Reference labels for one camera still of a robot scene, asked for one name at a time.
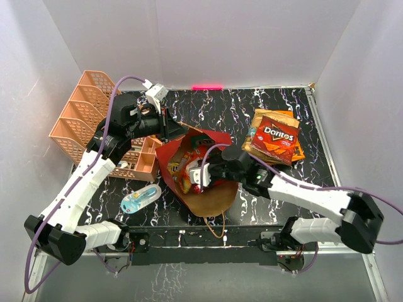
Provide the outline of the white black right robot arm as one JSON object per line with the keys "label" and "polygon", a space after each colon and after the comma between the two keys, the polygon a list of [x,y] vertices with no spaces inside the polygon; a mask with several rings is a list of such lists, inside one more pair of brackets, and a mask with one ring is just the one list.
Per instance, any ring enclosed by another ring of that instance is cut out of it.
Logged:
{"label": "white black right robot arm", "polygon": [[320,187],[299,181],[234,145],[202,163],[202,185],[234,181],[254,196],[284,201],[320,214],[290,217],[271,236],[275,249],[296,249],[311,242],[342,243],[362,253],[373,252],[384,216],[372,196],[359,189]]}

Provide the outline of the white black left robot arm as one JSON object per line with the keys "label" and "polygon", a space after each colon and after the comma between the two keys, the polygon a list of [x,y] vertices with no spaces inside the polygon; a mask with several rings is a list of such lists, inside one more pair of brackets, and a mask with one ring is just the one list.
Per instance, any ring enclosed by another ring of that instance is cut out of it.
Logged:
{"label": "white black left robot arm", "polygon": [[130,94],[111,97],[106,118],[97,126],[72,177],[39,216],[30,215],[24,228],[31,247],[69,266],[86,250],[110,245],[117,251],[130,243],[127,227],[104,221],[79,226],[79,219],[99,185],[132,148],[132,140],[155,135],[169,142],[186,134],[168,108],[139,107]]}

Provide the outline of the orange candy bag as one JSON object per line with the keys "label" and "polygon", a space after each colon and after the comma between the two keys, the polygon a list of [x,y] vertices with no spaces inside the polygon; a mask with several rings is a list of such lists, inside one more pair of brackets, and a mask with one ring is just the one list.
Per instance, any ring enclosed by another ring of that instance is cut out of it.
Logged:
{"label": "orange candy bag", "polygon": [[191,184],[190,182],[190,169],[194,167],[201,167],[202,160],[207,152],[204,146],[197,147],[191,152],[186,152],[179,163],[178,169],[178,184],[184,194],[193,191],[196,194],[201,193],[201,186]]}

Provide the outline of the red brown paper bag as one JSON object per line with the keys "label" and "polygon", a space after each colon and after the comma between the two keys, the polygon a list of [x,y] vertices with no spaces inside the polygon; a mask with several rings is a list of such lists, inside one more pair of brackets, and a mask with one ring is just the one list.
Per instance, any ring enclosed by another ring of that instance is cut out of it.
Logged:
{"label": "red brown paper bag", "polygon": [[230,145],[232,143],[231,137],[228,133],[202,130],[184,123],[180,124],[188,128],[188,133],[156,149],[161,176],[166,185],[177,195],[183,204],[195,216],[203,218],[204,222],[207,222],[208,217],[224,216],[225,211],[232,206],[235,200],[238,183],[224,181],[217,186],[204,187],[200,194],[196,194],[193,191],[184,194],[178,184],[178,175],[173,177],[169,173],[167,165],[169,162],[181,162],[183,155],[193,150],[191,146],[191,137],[193,136],[206,134],[215,140],[215,145],[220,143]]}

